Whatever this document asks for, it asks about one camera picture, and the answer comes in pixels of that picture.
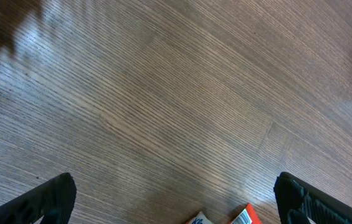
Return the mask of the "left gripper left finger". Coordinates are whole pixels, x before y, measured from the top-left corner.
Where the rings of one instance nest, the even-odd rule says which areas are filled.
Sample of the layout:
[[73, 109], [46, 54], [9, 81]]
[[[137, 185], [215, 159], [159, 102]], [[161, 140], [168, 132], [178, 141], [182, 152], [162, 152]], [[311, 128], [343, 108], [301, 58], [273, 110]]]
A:
[[68, 224], [77, 188], [65, 172], [0, 206], [0, 224]]

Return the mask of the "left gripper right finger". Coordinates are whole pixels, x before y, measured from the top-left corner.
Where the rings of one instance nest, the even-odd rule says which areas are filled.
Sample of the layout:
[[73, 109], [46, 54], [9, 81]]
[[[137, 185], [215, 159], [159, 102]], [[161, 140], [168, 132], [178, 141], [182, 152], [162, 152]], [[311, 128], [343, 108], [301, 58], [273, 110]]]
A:
[[288, 172], [281, 172], [274, 185], [282, 224], [352, 224], [352, 207]]

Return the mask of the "red chocolate bar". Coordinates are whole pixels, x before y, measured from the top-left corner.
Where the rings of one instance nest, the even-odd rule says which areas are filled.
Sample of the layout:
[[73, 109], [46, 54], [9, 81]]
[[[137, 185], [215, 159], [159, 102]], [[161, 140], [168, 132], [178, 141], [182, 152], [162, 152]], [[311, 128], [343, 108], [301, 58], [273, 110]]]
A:
[[245, 208], [229, 224], [262, 224], [253, 205], [248, 203]]

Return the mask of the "red tissue pack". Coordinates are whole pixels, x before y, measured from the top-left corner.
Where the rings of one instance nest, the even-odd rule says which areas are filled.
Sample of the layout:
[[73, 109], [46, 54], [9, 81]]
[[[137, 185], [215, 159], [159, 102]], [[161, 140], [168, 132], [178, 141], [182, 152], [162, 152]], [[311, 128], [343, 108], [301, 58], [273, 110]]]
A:
[[213, 224], [213, 222], [210, 221], [202, 211], [200, 211], [195, 217], [190, 219], [186, 224]]

